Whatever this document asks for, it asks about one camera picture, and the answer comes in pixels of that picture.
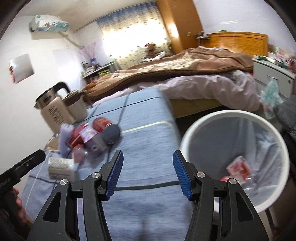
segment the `air conditioner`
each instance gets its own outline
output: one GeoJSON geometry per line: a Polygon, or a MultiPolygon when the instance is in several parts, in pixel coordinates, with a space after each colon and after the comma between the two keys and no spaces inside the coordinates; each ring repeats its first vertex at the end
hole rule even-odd
{"type": "Polygon", "coordinates": [[[68,23],[60,20],[58,17],[50,15],[36,15],[29,24],[30,30],[65,32],[68,29],[68,23]]]}

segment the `wooden headboard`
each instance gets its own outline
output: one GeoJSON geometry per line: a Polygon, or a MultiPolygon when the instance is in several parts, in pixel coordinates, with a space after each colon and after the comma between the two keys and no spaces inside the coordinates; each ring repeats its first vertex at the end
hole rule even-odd
{"type": "Polygon", "coordinates": [[[268,36],[249,32],[222,32],[209,35],[210,39],[201,40],[207,48],[223,47],[235,53],[267,56],[268,36]]]}

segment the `red jar with gray lid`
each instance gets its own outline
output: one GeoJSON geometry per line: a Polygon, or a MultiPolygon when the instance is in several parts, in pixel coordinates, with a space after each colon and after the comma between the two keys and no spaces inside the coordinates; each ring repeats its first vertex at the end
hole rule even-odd
{"type": "Polygon", "coordinates": [[[95,118],[93,128],[102,134],[102,139],[108,145],[114,144],[120,137],[118,125],[105,117],[95,118]]]}

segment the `hand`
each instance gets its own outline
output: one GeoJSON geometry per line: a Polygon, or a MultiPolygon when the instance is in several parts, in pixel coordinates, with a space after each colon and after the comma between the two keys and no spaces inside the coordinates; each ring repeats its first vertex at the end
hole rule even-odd
{"type": "Polygon", "coordinates": [[[27,218],[27,215],[26,215],[26,210],[24,209],[24,207],[22,206],[22,200],[20,199],[20,197],[18,197],[18,194],[20,193],[19,190],[17,190],[16,188],[13,188],[15,194],[17,195],[17,199],[16,199],[16,202],[17,202],[17,206],[19,208],[18,210],[18,216],[20,218],[20,220],[23,222],[23,223],[26,223],[28,221],[28,218],[27,218]]]}

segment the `white cabinet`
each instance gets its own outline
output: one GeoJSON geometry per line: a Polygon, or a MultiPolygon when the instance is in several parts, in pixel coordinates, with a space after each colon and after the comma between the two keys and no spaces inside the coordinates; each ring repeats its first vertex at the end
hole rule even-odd
{"type": "Polygon", "coordinates": [[[253,59],[253,61],[254,79],[256,80],[259,94],[268,82],[275,78],[278,81],[280,95],[286,98],[291,96],[295,74],[268,61],[258,59],[253,59]]]}

